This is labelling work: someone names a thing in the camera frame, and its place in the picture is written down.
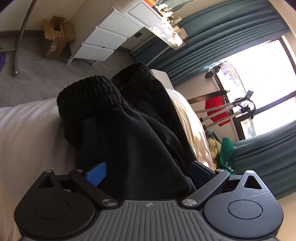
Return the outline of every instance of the green cloth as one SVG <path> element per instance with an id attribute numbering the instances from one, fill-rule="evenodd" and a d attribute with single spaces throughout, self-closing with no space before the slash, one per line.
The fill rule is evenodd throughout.
<path id="1" fill-rule="evenodd" d="M 228 138 L 222 139 L 222 146 L 220 151 L 220 157 L 217 162 L 217 169 L 223 169 L 228 171 L 231 175 L 236 175 L 233 170 L 233 146 Z"/>

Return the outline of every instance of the bed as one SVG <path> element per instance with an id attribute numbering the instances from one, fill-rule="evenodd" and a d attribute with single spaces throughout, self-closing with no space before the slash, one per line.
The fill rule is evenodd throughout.
<path id="1" fill-rule="evenodd" d="M 213 169 L 198 117 L 172 86 L 167 92 L 197 160 Z M 0 210 L 0 240 L 14 241 L 21 238 L 13 217 L 18 202 L 44 170 L 61 175 L 74 169 L 77 152 L 64 138 L 55 98 L 1 108 L 0 136 L 0 206 L 6 207 Z"/>

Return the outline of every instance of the drawer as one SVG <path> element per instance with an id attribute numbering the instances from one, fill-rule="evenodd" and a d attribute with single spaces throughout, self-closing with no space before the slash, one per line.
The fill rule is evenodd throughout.
<path id="1" fill-rule="evenodd" d="M 148 27 L 158 28 L 159 33 L 162 33 L 167 28 L 167 26 L 162 22 L 161 17 L 144 3 L 140 3 L 134 7 L 128 14 L 146 24 Z"/>
<path id="2" fill-rule="evenodd" d="M 101 48 L 98 46 L 82 43 L 82 46 L 77 51 L 74 58 L 105 61 L 113 53 L 114 50 L 112 49 Z"/>
<path id="3" fill-rule="evenodd" d="M 92 34 L 87 38 L 85 43 L 106 47 L 109 49 L 117 49 L 125 41 L 125 36 L 111 32 L 101 27 L 96 27 Z"/>
<path id="4" fill-rule="evenodd" d="M 130 20 L 128 16 L 122 16 L 115 11 L 113 11 L 103 22 L 101 22 L 99 26 L 121 34 L 127 38 L 131 37 L 142 28 L 140 25 Z"/>

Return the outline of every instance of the carpet floor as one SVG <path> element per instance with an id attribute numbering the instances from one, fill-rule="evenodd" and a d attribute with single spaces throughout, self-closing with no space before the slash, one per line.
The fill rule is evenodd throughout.
<path id="1" fill-rule="evenodd" d="M 57 97 L 60 91 L 75 81 L 94 75 L 111 78 L 123 68 L 135 62 L 127 52 L 115 50 L 105 61 L 91 66 L 91 61 L 70 57 L 66 46 L 59 59 L 45 59 L 42 56 L 42 39 L 24 37 L 18 58 L 18 74 L 13 76 L 14 54 L 6 54 L 6 61 L 0 72 L 0 107 L 10 107 L 36 100 Z"/>

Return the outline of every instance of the black clothing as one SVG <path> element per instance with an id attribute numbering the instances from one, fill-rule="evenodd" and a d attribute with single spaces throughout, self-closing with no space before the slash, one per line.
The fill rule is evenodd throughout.
<path id="1" fill-rule="evenodd" d="M 173 103 L 143 63 L 112 78 L 89 77 L 57 98 L 65 138 L 80 149 L 77 168 L 102 161 L 107 176 L 98 187 L 113 198 L 177 199 L 195 190 L 196 159 Z"/>

